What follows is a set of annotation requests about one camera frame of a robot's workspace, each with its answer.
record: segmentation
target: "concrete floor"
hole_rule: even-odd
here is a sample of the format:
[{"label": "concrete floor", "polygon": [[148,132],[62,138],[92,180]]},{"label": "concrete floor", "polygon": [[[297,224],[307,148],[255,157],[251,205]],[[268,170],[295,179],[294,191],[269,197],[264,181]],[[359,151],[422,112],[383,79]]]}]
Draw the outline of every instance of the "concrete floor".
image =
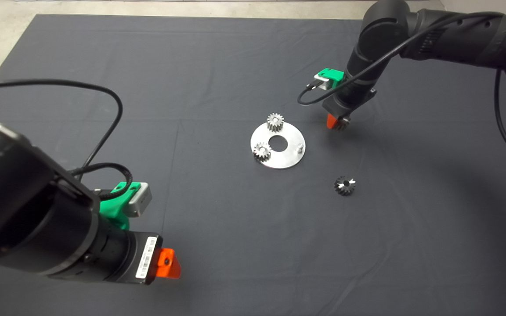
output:
[{"label": "concrete floor", "polygon": [[[444,10],[439,0],[408,1],[414,10]],[[0,0],[0,65],[36,14],[362,18],[373,1],[327,2],[14,2]]]}]

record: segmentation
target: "spur gear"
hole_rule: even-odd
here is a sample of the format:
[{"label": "spur gear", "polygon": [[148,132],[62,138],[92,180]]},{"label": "spur gear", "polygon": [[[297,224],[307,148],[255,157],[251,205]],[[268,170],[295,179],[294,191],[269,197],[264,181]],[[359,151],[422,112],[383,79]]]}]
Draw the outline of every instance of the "spur gear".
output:
[{"label": "spur gear", "polygon": [[340,176],[335,180],[335,191],[338,194],[347,196],[350,195],[354,190],[357,182],[354,179],[349,180],[349,178],[345,176]]},{"label": "spur gear", "polygon": [[267,143],[258,143],[253,149],[253,155],[256,160],[264,162],[271,158],[271,147]]},{"label": "spur gear", "polygon": [[285,123],[285,118],[279,113],[273,113],[267,118],[267,128],[272,132],[278,132],[282,130],[282,126]]}]

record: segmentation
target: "barcode label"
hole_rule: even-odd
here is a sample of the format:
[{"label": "barcode label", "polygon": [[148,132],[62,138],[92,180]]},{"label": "barcode label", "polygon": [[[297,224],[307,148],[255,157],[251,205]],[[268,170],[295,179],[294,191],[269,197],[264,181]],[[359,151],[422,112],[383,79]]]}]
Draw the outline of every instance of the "barcode label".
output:
[{"label": "barcode label", "polygon": [[138,266],[138,271],[136,272],[136,278],[145,279],[147,275],[147,270],[149,269],[149,264],[151,262],[151,257],[153,256],[153,250],[155,250],[155,244],[157,242],[157,237],[148,237],[146,240],[146,246],[144,247],[144,252],[142,254],[142,258],[140,259],[140,264]]}]

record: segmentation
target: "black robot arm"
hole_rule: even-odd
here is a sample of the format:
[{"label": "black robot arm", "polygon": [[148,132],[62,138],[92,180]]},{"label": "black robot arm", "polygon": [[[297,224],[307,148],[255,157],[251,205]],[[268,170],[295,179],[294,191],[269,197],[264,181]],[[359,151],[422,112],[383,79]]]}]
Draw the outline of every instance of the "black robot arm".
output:
[{"label": "black robot arm", "polygon": [[[344,80],[365,70],[379,58],[420,31],[449,18],[454,22],[420,36],[400,51],[402,58],[437,59],[506,72],[506,15],[480,14],[473,18],[446,11],[411,12],[403,0],[380,0],[364,15],[359,41],[345,69]],[[375,66],[352,84],[339,89],[323,102],[337,122],[348,122],[350,114],[376,93],[374,85],[389,60]]]}]

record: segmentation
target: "circular metal disc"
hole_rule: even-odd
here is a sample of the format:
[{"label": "circular metal disc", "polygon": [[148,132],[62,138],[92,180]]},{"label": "circular metal disc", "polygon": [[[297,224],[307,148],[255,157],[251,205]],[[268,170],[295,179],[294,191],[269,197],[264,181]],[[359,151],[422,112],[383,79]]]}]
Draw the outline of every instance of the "circular metal disc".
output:
[{"label": "circular metal disc", "polygon": [[282,129],[278,132],[271,132],[267,128],[267,124],[263,123],[251,136],[251,151],[255,148],[255,145],[258,143],[269,143],[269,140],[273,136],[282,136],[288,142],[288,147],[283,151],[275,151],[271,150],[271,157],[261,162],[261,164],[275,169],[285,169],[290,168],[297,164],[304,153],[306,152],[306,141],[302,133],[295,128],[292,124],[287,122],[283,123]]}]

